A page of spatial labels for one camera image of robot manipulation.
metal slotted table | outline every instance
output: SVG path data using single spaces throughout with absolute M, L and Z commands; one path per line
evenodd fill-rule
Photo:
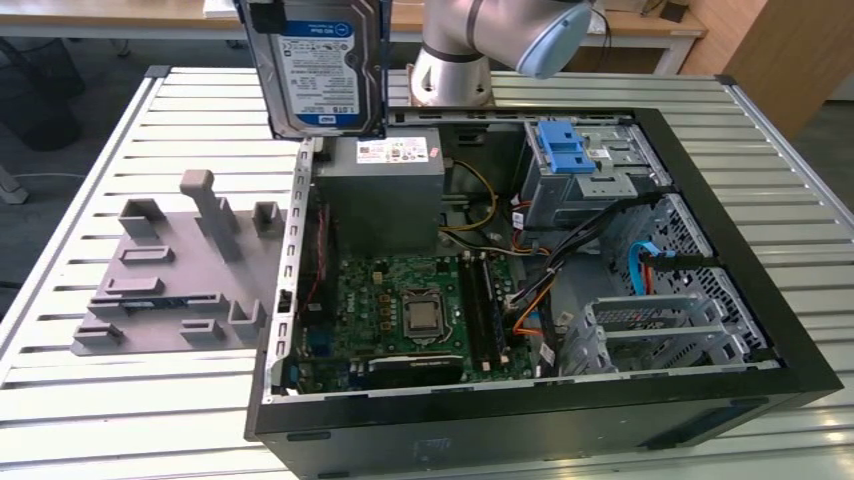
M 391 97 L 407 100 L 406 77 Z M 854 221 L 738 87 L 712 78 L 496 74 L 502 105 L 663 112 L 846 386 L 854 386 Z M 128 198 L 192 209 L 185 169 L 217 174 L 235 210 L 288 207 L 296 144 L 269 140 L 251 69 L 145 78 L 0 324 L 0 477 L 292 478 L 243 440 L 253 350 L 76 357 L 71 336 L 119 242 Z M 691 449 L 496 465 L 406 478 L 714 479 L 854 475 L 854 390 L 767 415 Z

sticker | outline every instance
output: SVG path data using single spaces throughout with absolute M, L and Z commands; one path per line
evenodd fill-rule
M 524 214 L 512 212 L 512 228 L 516 230 L 524 230 Z
M 356 163 L 427 162 L 427 138 L 396 137 L 356 143 Z
M 587 150 L 590 158 L 611 158 L 611 153 L 607 148 L 595 148 Z
M 539 358 L 546 360 L 546 363 L 548 365 L 551 365 L 552 367 L 555 366 L 555 351 L 548 348 L 546 342 L 543 342 L 539 346 Z
M 358 121 L 359 79 L 347 65 L 352 26 L 344 22 L 288 21 L 279 37 L 288 107 L 312 125 Z

trash bin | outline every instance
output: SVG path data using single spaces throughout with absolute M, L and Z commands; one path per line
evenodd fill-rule
M 81 92 L 60 39 L 19 49 L 0 38 L 0 122 L 32 150 L 56 150 L 80 137 L 67 99 Z

motherboard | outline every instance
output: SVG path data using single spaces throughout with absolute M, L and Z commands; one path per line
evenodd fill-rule
M 478 292 L 467 279 L 475 275 L 490 281 Z M 479 315 L 512 289 L 502 255 L 343 259 L 335 321 L 307 331 L 313 385 L 305 389 L 360 390 L 378 377 L 403 386 L 398 376 L 419 371 L 412 362 L 430 362 L 422 370 L 450 375 L 451 383 L 530 378 L 527 344 L 504 340 L 500 315 Z

blue plastic latch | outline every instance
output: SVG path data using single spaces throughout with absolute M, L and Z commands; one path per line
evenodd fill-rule
M 596 164 L 587 158 L 584 140 L 570 122 L 539 122 L 539 141 L 543 144 L 552 173 L 592 173 Z

